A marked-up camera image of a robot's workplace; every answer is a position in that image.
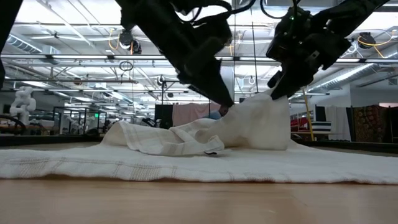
ceiling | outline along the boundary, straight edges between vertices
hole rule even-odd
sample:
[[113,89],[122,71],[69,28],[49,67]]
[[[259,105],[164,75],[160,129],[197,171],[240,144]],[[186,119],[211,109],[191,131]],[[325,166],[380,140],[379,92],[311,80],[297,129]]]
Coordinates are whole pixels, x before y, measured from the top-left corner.
[[[57,49],[60,54],[79,54],[79,55],[129,55],[130,52],[118,46],[118,35],[122,30],[119,25],[120,7],[113,0],[51,0],[53,13],[39,4],[36,0],[25,0],[19,11],[11,34],[21,37],[33,46],[42,48],[43,46],[52,46]],[[275,16],[283,16],[284,7],[270,7],[269,12]],[[319,11],[318,8],[311,9],[312,12]],[[220,7],[208,7],[202,10],[199,18],[223,12]],[[61,17],[71,25],[68,27],[61,20]],[[185,20],[189,20],[192,15],[187,17],[181,16]],[[363,24],[361,24],[350,37],[357,38],[360,32],[370,32],[376,38],[378,43],[387,42],[378,49],[383,51],[395,45],[395,39],[390,38],[394,35],[394,30],[398,21],[398,13],[395,12],[375,12]],[[217,56],[230,57],[253,57],[254,53],[258,57],[265,57],[269,42],[274,36],[274,28],[278,20],[265,16],[258,8],[253,8],[228,19],[231,30],[234,34],[234,42],[232,46],[225,47]],[[140,42],[143,55],[159,55],[157,48],[150,42],[144,33],[135,27],[132,31],[133,36]],[[2,54],[26,54],[25,51],[18,49],[13,45],[5,46]],[[360,49],[354,45],[352,52],[344,55],[345,58],[368,58],[378,57],[376,49]],[[175,69],[165,61],[156,61],[157,66],[153,67],[151,60],[134,60],[134,69],[129,72],[122,71],[118,65],[121,61],[105,62],[104,60],[58,60],[57,65],[45,63],[40,60],[18,59],[3,60],[8,70],[9,78],[54,78],[55,79],[73,79],[79,77],[81,79],[92,80],[93,83],[101,83],[101,80],[117,80],[115,83],[107,83],[103,89],[108,90],[134,90],[135,93],[123,93],[123,96],[129,98],[136,103],[143,105],[153,105],[160,102],[160,93],[154,94],[144,93],[146,90],[160,90],[157,79],[163,76],[166,80],[177,80]],[[82,67],[78,66],[82,63],[94,64],[101,63],[103,66]],[[235,101],[239,101],[240,97],[248,97],[248,92],[264,91],[268,89],[266,83],[278,70],[278,65],[258,65],[254,64],[223,64],[225,67],[231,68],[231,75],[235,77]],[[331,67],[326,71],[319,71],[315,75],[315,79],[321,82],[325,77],[334,74],[342,67]],[[137,80],[138,84],[126,83],[127,80]],[[369,82],[373,76],[368,76],[364,82]],[[93,85],[83,83],[75,85],[73,83],[47,83],[56,89],[92,89]],[[375,84],[374,88],[384,88]],[[165,97],[165,102],[181,101],[207,101],[203,96],[196,93],[181,93],[179,91],[187,91],[187,87],[174,83],[168,89],[169,92],[175,92],[173,98]],[[80,96],[81,93],[65,93],[68,96]],[[95,102],[109,103],[114,97],[104,97],[100,92],[85,94],[85,97],[92,98]]]

white towel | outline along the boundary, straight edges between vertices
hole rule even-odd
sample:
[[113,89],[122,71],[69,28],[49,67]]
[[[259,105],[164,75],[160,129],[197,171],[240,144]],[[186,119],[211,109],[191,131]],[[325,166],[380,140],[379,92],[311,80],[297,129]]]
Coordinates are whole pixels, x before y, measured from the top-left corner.
[[4,150],[0,178],[58,174],[140,181],[398,184],[398,158],[322,151],[290,141],[287,107],[285,98],[272,101],[265,93],[234,106],[219,121],[201,119],[169,131],[121,123],[97,146]]

white blanket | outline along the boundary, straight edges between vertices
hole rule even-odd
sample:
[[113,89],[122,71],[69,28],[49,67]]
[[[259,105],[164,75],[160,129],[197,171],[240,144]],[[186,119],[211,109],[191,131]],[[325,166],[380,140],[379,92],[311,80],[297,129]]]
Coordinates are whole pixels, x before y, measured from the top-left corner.
[[272,101],[262,93],[234,106],[219,121],[201,119],[170,130],[118,123],[97,146],[0,151],[0,178],[58,174],[123,180],[398,184],[398,158],[311,149],[289,137],[287,99]]

person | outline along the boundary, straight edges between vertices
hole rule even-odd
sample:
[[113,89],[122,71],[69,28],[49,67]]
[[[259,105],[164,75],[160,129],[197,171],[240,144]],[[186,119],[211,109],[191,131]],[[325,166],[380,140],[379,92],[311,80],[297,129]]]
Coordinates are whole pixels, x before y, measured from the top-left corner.
[[221,119],[223,116],[225,116],[228,113],[229,108],[227,106],[221,105],[219,110],[212,111],[210,114],[202,117],[202,118],[210,118],[210,119]]

yellow pole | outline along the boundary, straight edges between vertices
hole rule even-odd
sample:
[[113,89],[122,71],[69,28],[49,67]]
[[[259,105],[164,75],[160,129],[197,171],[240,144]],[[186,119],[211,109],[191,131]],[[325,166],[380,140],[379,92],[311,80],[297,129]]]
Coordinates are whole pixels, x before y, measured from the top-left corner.
[[311,122],[311,114],[310,111],[308,109],[308,100],[307,100],[307,96],[305,94],[305,90],[303,89],[303,96],[304,96],[304,101],[305,101],[305,108],[307,109],[307,119],[308,119],[308,125],[310,126],[310,132],[311,132],[311,140],[314,141],[314,137],[313,137],[313,131],[312,131],[312,122]]

